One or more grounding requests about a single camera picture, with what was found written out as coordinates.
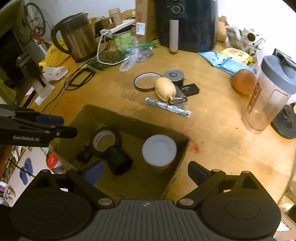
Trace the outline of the white-lidded brown cylinder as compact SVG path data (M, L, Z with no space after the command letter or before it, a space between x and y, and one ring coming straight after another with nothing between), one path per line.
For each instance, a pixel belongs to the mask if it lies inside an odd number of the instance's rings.
M142 156L145 162L156 172L168 171L177 155L176 142L167 135L153 135L142 146Z

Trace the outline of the clear plastic bag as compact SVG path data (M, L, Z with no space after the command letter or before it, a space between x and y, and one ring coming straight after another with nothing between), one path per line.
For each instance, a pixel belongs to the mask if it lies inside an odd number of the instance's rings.
M150 42L140 44L134 47L126 56L125 60L119 67L120 72L128 72L136 63L140 63L148 60L154 54L153 47L157 46L158 43Z

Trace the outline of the grey-topped black cylinder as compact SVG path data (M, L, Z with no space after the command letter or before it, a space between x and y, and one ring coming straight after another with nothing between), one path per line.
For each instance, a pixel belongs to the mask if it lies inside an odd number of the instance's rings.
M182 87L186 79L184 73L179 69L169 69L163 73L163 77L168 78L177 87Z

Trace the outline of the clear plastic case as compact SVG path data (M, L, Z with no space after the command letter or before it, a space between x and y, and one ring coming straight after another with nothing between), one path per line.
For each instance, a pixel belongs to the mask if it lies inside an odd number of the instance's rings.
M176 86L176 95L171 101L171 105L177 106L179 108L185 109L187 105L188 99L184 95L184 93L181 92L181 90Z

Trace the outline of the black square lens adapter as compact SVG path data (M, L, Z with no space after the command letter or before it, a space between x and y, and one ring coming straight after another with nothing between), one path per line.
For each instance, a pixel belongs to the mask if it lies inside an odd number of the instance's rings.
M112 173L116 176L123 175L131 169L133 160L121 149L109 147L106 150L106 160Z

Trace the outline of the beige oval pouch with carabiner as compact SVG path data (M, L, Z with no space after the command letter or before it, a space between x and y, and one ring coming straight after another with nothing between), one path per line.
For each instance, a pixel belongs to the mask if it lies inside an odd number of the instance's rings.
M172 81L166 77L159 77L155 81L154 90L161 101L171 105L171 101L176 95L176 85Z

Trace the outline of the white crumpled bag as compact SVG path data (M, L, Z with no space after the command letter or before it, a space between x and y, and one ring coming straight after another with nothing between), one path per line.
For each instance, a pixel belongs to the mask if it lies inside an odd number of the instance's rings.
M59 67L45 67L45 72L43 76L48 81L57 81L60 80L68 73L68 68L66 66L59 66Z

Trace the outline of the black round base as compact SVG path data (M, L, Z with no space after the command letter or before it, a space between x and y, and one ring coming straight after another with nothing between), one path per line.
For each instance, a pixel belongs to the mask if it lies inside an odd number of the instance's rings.
M289 105L285 105L283 109L271 122L273 129L286 139L294 139L295 133L295 113Z

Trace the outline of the metal bowl with clutter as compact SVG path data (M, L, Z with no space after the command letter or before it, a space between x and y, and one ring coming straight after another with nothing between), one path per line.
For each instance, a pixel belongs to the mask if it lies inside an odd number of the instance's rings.
M251 30L243 29L241 31L237 27L226 26L226 33L231 47L240 49L250 56L255 55L266 43L262 35Z

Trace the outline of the black electrical tape roll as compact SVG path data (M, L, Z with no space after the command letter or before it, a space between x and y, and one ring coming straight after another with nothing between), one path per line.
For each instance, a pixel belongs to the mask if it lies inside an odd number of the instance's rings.
M89 140L89 147L93 154L103 158L109 147L121 148L121 135L119 131L110 126L99 128Z

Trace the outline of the blue slippers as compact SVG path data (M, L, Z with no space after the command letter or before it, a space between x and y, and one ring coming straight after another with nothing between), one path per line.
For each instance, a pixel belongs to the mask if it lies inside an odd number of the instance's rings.
M20 169L20 179L22 180L23 185L28 184L28 176L33 177L33 166L30 158L25 160L24 165Z

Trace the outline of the steel electric kettle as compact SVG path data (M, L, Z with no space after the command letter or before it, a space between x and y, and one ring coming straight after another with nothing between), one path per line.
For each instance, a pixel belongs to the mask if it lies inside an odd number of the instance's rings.
M58 32L66 49L58 43ZM87 13L77 13L60 20L51 30L51 39L58 50L70 55L76 63L87 61L97 53L98 44Z

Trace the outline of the marbled grey stick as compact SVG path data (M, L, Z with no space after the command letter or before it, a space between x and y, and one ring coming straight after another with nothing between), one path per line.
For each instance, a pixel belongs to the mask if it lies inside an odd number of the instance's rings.
M152 106L155 106L157 108L161 108L161 109L170 111L172 113L176 113L178 115L181 115L181 116L184 116L184 117L187 117L187 118L191 117L191 111L189 111L189 110L185 110L185 109L182 109L182 108L174 106L174 105L169 105L167 103L164 103L162 101L158 101L158 100L155 100L155 99L152 99L152 98L149 98L149 97L147 97L145 99L145 103L147 103L149 105L152 105Z

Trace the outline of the green labelled jar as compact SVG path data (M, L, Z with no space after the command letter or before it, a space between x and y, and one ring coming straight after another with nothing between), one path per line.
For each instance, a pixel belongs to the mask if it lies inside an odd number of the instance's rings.
M112 35L117 50L127 50L135 45L132 27L126 27Z

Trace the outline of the yellow plastic bag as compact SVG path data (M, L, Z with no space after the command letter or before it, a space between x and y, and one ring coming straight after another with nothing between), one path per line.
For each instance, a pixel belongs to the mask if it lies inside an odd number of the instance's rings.
M54 44L52 44L46 52L45 58L39 63L39 66L42 67L42 72L45 72L46 67L58 67L68 57L69 54L60 51Z

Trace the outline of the blue wet wipes pack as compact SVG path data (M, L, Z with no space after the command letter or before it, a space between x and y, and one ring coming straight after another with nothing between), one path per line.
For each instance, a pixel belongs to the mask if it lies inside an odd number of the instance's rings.
M228 55L223 55L216 51L199 52L198 54L214 67L221 67L230 59Z

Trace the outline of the wooden vase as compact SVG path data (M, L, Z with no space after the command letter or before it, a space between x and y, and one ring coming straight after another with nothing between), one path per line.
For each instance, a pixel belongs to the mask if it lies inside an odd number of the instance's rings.
M217 41L225 42L227 38L226 24L227 18L225 16L218 17L217 21Z

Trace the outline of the black air fryer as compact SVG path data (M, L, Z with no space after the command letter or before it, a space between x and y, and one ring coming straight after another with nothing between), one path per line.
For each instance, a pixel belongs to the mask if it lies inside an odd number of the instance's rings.
M208 52L216 45L218 2L155 1L156 31L171 52Z

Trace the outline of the bag of green pellets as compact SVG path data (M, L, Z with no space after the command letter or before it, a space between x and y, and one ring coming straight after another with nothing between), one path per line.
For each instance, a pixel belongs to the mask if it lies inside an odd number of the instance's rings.
M117 65L121 62L123 62L128 55L128 51L103 51L98 56L93 57L89 65L92 68L98 69L98 70L104 70L109 67L112 67L113 65Z

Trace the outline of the yellow wet wipes pack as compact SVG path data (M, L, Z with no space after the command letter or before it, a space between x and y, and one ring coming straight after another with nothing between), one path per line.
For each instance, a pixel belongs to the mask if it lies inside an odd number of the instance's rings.
M250 56L248 53L232 47L224 49L223 51L220 52L220 54L224 56L228 56L233 60L235 60L236 62L244 63L246 65L248 63L252 63L253 61L253 57Z

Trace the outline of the clear shaker bottle grey lid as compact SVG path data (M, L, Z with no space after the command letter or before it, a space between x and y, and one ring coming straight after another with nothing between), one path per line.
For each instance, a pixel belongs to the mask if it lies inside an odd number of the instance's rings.
M274 49L264 56L261 72L242 121L252 133L263 132L295 94L295 62Z

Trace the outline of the open cardboard box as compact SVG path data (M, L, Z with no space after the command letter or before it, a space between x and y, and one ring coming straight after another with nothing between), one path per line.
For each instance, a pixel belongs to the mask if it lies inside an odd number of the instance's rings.
M105 167L102 178L96 184L102 192L116 200L164 198L176 177L190 142L189 136L171 128L90 104L81 109L70 126L77 129L77 136L61 139L54 151L63 159L64 164L72 164L77 168L85 166L76 160L76 156L89 143L91 135L96 130L110 126L119 131L122 149L133 160L132 168L121 176L115 176ZM165 171L149 167L142 156L144 142L156 134L167 135L177 145L176 157L170 168Z

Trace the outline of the red-orange apple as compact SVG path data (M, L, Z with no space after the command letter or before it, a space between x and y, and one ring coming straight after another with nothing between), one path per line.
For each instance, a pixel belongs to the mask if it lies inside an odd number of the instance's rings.
M242 95L250 95L257 84L254 73L247 69L241 69L231 79L231 85L236 92Z

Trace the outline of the black rectangular box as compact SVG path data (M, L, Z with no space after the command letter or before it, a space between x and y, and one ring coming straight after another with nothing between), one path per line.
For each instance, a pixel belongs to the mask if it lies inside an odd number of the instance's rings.
M185 97L193 96L193 95L199 94L200 92L200 89L194 83L181 86L180 90Z

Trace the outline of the brown cardboard carton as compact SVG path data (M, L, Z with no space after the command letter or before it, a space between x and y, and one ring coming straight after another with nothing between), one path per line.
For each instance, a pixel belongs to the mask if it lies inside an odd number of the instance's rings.
M135 36L140 44L158 37L154 10L154 0L135 1Z

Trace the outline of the white power strip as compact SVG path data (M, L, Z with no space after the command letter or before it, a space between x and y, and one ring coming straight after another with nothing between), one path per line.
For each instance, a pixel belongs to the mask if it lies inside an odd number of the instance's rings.
M100 34L103 35L112 35L128 26L131 26L132 24L135 23L135 19L128 19L128 20L123 20L122 24L115 26L112 29L103 29L100 31Z

